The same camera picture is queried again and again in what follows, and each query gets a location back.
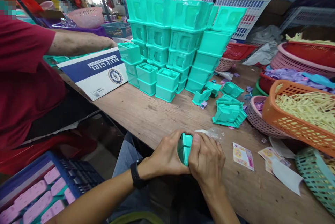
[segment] white plastic crate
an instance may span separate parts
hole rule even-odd
[[[290,10],[280,31],[296,26],[316,25],[335,27],[335,9],[298,7]]]
[[[217,6],[248,8],[233,39],[245,40],[259,16],[271,0],[216,0]]]

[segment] hand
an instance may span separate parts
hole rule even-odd
[[[201,190],[212,192],[222,187],[222,169],[226,157],[219,142],[204,133],[193,135],[188,166]]]
[[[180,161],[177,152],[177,144],[182,133],[190,134],[179,129],[162,138],[154,153],[139,164],[138,173],[141,179],[190,173],[189,168]]]

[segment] teal plastic basket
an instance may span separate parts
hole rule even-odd
[[[296,155],[295,161],[308,188],[335,217],[335,175],[323,161],[320,152],[307,147]]]

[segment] pink plastic part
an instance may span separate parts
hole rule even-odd
[[[18,214],[19,211],[12,205],[0,214],[0,223],[9,224],[18,216]]]
[[[51,195],[52,196],[57,195],[65,186],[66,186],[66,183],[65,183],[64,179],[62,177],[60,177],[59,180],[57,180],[55,182],[55,184],[52,185]]]
[[[290,136],[278,130],[277,128],[269,125],[262,119],[262,114],[256,108],[255,103],[264,102],[266,98],[267,98],[266,96],[254,96],[251,98],[250,106],[248,106],[246,109],[246,113],[248,115],[247,119],[253,125],[253,127],[255,127],[260,132],[264,133],[265,135],[275,137],[278,139],[290,138]]]
[[[273,69],[295,69],[298,72],[308,72],[311,74],[319,74],[327,78],[335,77],[335,68],[315,64],[306,61],[302,58],[296,57],[295,55],[285,50],[286,43],[278,45],[278,53],[274,56],[270,62],[270,66]]]
[[[39,216],[44,209],[51,203],[52,195],[47,191],[31,208],[23,214],[23,224],[32,223],[37,216]]]
[[[44,176],[44,179],[47,184],[51,184],[60,176],[60,173],[56,167],[48,171],[48,173]]]
[[[23,208],[28,206],[34,199],[44,193],[47,189],[47,184],[44,180],[37,182],[35,185],[30,187],[27,191],[21,194],[14,201],[15,209],[21,211]]]
[[[72,202],[74,202],[76,200],[76,198],[73,196],[73,194],[72,194],[72,192],[69,188],[65,189],[64,195],[65,195],[65,198],[66,198],[66,200],[69,204],[71,204]]]

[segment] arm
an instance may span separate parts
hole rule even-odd
[[[222,184],[222,169],[225,162],[221,144],[204,133],[193,136],[188,158],[189,169],[198,181],[209,211],[215,223],[240,223]]]
[[[154,153],[138,165],[141,179],[150,180],[168,174],[189,173],[178,157],[177,144],[183,130],[163,137]],[[134,190],[130,170],[105,181],[85,193],[47,224],[94,224],[106,220],[113,210]]]

